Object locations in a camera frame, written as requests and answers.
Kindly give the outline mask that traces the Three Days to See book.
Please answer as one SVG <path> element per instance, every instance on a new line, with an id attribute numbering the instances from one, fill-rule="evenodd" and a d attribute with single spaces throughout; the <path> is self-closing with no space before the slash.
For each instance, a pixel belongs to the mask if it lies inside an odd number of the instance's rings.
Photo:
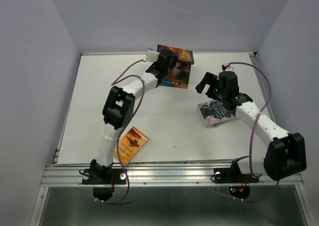
<path id="1" fill-rule="evenodd" d="M 170 70 L 168 79 L 171 81 L 188 82 L 190 77 L 191 65 L 188 63 L 177 62 L 175 67 Z"/>

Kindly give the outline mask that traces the brown glossy paperback book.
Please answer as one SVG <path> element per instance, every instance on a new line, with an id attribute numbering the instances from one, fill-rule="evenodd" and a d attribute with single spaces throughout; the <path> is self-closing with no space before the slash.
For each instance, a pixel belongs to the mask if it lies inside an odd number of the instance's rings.
<path id="1" fill-rule="evenodd" d="M 193 65 L 194 64 L 194 57 L 193 57 L 193 51 L 187 50 L 187 49 L 181 49 L 171 46 L 165 46 L 165 45 L 157 45 L 157 52 L 161 52 L 164 49 L 168 49 L 172 51 L 174 54 L 177 55 L 177 60 L 179 62 L 188 63 Z"/>

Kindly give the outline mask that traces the Little Women book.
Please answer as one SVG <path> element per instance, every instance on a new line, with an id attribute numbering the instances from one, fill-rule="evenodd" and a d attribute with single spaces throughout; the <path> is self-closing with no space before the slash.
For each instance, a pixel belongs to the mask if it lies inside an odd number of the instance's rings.
<path id="1" fill-rule="evenodd" d="M 214 123 L 230 117 L 235 117 L 226 109 L 222 101 L 218 100 L 211 100 L 198 104 L 198 109 L 206 127 L 212 127 Z"/>

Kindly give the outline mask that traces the Jane Eyre blue book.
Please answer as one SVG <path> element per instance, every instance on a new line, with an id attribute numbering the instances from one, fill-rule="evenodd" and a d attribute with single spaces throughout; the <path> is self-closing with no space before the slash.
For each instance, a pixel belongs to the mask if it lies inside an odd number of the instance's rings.
<path id="1" fill-rule="evenodd" d="M 188 85 L 176 85 L 176 84 L 172 84 L 172 85 L 164 85 L 165 87 L 173 87 L 173 88 L 181 88 L 181 89 L 187 89 Z"/>

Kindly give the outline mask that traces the orange Huckleberry Finn book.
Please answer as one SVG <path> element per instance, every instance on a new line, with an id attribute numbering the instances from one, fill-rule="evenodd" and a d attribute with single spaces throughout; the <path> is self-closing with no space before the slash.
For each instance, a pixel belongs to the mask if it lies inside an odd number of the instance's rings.
<path id="1" fill-rule="evenodd" d="M 149 137 L 142 131 L 133 126 L 119 141 L 119 156 L 117 149 L 114 151 L 114 157 L 127 166 L 135 155 L 143 148 L 149 141 Z"/>

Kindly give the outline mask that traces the A Tale of Two Cities book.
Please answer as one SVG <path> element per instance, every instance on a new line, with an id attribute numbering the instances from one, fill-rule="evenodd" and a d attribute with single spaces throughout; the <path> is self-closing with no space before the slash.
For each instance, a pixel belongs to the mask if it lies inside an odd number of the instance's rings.
<path id="1" fill-rule="evenodd" d="M 189 81 L 184 81 L 184 80 L 176 80 L 176 79 L 165 79 L 161 85 L 172 85 L 172 84 L 176 84 L 176 85 L 188 85 Z"/>

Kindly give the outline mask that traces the Animal Farm book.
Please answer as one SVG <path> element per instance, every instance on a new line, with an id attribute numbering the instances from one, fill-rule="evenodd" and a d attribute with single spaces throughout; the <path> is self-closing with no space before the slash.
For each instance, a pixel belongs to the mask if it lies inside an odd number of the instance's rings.
<path id="1" fill-rule="evenodd" d="M 161 86 L 187 89 L 188 82 L 172 81 L 170 79 L 163 81 Z"/>

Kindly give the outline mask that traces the Nineteen Eighty-Four blue book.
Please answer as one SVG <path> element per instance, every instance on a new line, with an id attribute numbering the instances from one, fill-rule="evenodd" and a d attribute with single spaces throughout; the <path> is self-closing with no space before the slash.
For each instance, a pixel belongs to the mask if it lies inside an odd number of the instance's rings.
<path id="1" fill-rule="evenodd" d="M 233 121 L 233 120 L 235 120 L 235 119 L 236 119 L 235 117 L 230 117 L 230 118 L 221 120 L 221 121 L 219 121 L 219 122 L 217 122 L 217 123 L 214 123 L 214 124 L 212 125 L 212 127 L 215 128 L 215 127 L 221 126 L 221 125 L 226 124 L 226 123 L 228 123 L 228 122 L 230 122 L 230 121 Z"/>

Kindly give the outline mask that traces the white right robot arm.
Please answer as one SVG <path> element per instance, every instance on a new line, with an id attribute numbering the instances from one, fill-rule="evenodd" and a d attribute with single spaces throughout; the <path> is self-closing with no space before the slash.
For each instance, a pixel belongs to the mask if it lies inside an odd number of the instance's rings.
<path id="1" fill-rule="evenodd" d="M 279 181 L 307 168 L 305 139 L 300 133 L 290 133 L 278 126 L 262 113 L 253 99 L 239 91 L 237 75 L 232 71 L 223 71 L 218 75 L 205 73 L 196 91 L 221 101 L 237 119 L 244 122 L 254 136 L 263 142 L 267 151 L 263 159 L 253 159 L 251 155 L 232 161 L 229 175 L 234 181 L 241 181 L 247 175 L 258 178 L 267 175 Z"/>

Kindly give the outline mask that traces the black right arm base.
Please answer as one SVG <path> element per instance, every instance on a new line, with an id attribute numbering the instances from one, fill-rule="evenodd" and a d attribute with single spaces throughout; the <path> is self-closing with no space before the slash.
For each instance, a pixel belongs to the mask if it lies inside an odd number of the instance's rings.
<path id="1" fill-rule="evenodd" d="M 232 184 L 228 187 L 231 196 L 236 199 L 246 200 L 250 196 L 250 183 L 259 183 L 259 178 L 251 174 L 241 173 L 238 161 L 235 159 L 227 168 L 215 168 L 210 179 L 216 184 Z"/>

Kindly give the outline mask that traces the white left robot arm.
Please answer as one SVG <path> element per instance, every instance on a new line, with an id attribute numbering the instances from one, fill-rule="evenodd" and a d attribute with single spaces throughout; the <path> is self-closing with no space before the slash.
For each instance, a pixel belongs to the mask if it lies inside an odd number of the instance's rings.
<path id="1" fill-rule="evenodd" d="M 147 50 L 142 62 L 151 65 L 141 75 L 120 75 L 113 83 L 102 110 L 104 130 L 97 152 L 91 161 L 90 168 L 84 176 L 92 177 L 99 183 L 110 180 L 114 163 L 114 152 L 119 144 L 120 136 L 133 119 L 138 107 L 137 99 L 142 100 L 147 91 L 155 89 L 166 80 L 170 70 L 177 63 L 177 55 L 171 50 L 160 52 Z"/>

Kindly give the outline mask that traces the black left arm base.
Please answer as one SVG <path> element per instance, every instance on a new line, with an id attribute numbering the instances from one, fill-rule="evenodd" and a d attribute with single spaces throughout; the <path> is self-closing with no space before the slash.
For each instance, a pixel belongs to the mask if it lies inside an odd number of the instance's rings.
<path id="1" fill-rule="evenodd" d="M 130 190 L 127 170 L 124 167 L 113 170 L 112 167 L 113 163 L 109 166 L 101 166 L 93 159 L 89 168 L 79 170 L 79 174 L 82 176 L 82 184 L 93 186 L 94 200 L 106 205 L 115 205 L 122 202 Z M 127 191 L 122 198 L 111 201 L 117 184 L 126 185 Z"/>

